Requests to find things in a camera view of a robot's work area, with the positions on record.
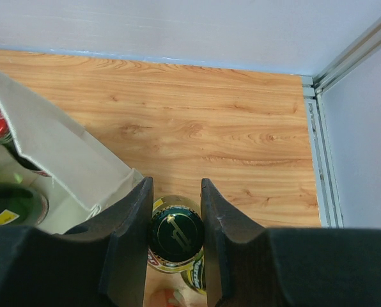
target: yellow label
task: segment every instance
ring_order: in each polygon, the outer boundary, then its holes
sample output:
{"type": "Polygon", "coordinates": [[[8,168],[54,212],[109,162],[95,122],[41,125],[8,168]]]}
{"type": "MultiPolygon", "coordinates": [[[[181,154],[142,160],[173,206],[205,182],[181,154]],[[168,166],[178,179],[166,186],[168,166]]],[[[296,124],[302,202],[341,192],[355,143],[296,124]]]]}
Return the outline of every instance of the yellow label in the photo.
{"type": "Polygon", "coordinates": [[[159,272],[163,273],[179,273],[189,270],[193,266],[193,262],[176,267],[168,267],[163,260],[159,260],[150,249],[148,249],[148,265],[159,272]]]}
{"type": "Polygon", "coordinates": [[[17,219],[18,217],[18,214],[6,209],[2,213],[0,213],[0,225],[8,224],[17,219]]]}
{"type": "Polygon", "coordinates": [[[155,203],[153,203],[153,209],[155,210],[156,208],[161,206],[163,203],[164,201],[161,198],[159,198],[155,203]]]}

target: gold label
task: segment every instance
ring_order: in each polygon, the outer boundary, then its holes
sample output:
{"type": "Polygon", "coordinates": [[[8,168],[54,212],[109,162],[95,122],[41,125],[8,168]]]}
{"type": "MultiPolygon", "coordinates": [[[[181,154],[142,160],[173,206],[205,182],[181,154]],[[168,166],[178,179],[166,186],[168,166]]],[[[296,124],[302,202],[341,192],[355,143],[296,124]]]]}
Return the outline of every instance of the gold label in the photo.
{"type": "Polygon", "coordinates": [[[189,240],[183,233],[182,229],[175,222],[175,216],[172,214],[167,216],[167,223],[171,224],[175,228],[172,232],[172,238],[179,243],[183,251],[190,251],[192,249],[191,240],[189,240]]]}
{"type": "Polygon", "coordinates": [[[155,203],[153,203],[153,210],[155,210],[156,208],[160,207],[163,204],[164,204],[164,201],[161,198],[159,198],[155,203]]]}
{"type": "Polygon", "coordinates": [[[152,253],[152,251],[148,249],[148,264],[159,272],[172,274],[190,269],[193,265],[193,262],[177,266],[168,266],[168,264],[164,261],[158,260],[157,257],[152,253]]]}

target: white wall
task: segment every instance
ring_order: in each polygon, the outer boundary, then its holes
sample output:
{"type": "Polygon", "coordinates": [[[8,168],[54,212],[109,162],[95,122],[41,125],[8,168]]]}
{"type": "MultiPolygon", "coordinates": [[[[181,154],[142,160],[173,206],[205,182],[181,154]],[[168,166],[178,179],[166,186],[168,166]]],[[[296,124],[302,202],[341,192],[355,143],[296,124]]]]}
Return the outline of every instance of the white wall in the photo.
{"type": "Polygon", "coordinates": [[[381,0],[0,0],[0,47],[315,75],[380,16],[381,0]]]}
{"type": "Polygon", "coordinates": [[[323,104],[344,226],[381,228],[381,49],[323,104]]]}

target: beer bottle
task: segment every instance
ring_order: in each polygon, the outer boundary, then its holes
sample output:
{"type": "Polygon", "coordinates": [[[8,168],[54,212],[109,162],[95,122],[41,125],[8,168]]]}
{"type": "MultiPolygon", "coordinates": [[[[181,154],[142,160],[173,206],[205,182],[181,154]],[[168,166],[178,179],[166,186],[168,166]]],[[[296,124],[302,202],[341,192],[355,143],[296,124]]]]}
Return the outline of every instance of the beer bottle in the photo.
{"type": "Polygon", "coordinates": [[[0,183],[0,225],[40,224],[49,210],[44,196],[20,184],[0,183]]]}
{"type": "Polygon", "coordinates": [[[182,272],[193,265],[204,239],[199,206],[192,200],[169,195],[153,204],[148,228],[148,264],[164,273],[182,272]]]}
{"type": "Polygon", "coordinates": [[[7,151],[10,155],[24,168],[30,169],[31,171],[41,175],[48,177],[48,174],[42,171],[40,168],[35,166],[33,163],[28,161],[27,159],[19,156],[17,153],[16,146],[13,142],[12,134],[10,133],[8,124],[4,119],[3,115],[0,112],[0,144],[6,147],[7,151]]]}
{"type": "Polygon", "coordinates": [[[206,295],[205,257],[200,252],[193,266],[180,273],[183,281],[197,293],[206,295]]]}

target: bottle label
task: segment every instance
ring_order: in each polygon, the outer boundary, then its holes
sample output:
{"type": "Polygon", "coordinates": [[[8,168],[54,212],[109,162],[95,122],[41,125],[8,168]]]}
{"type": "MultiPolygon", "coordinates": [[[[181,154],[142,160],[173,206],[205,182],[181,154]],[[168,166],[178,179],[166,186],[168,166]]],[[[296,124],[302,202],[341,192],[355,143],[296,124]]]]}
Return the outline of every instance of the bottle label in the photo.
{"type": "Polygon", "coordinates": [[[162,206],[164,204],[164,201],[162,200],[162,198],[159,198],[155,203],[153,203],[153,208],[152,208],[152,211],[153,212],[156,212],[157,209],[162,206]]]}
{"type": "Polygon", "coordinates": [[[2,213],[0,213],[0,226],[11,223],[15,219],[18,219],[20,216],[10,210],[5,209],[2,213]]]}
{"type": "Polygon", "coordinates": [[[191,285],[193,285],[199,293],[206,294],[204,273],[205,273],[204,258],[195,262],[193,267],[187,271],[187,277],[191,285]]]}
{"type": "Polygon", "coordinates": [[[148,264],[155,270],[163,273],[179,273],[190,269],[193,262],[189,264],[173,265],[164,262],[162,259],[158,259],[150,249],[148,249],[148,264]]]}
{"type": "Polygon", "coordinates": [[[49,201],[43,195],[40,195],[41,204],[42,204],[42,213],[40,217],[38,217],[35,225],[40,224],[46,217],[49,212],[49,201]]]}

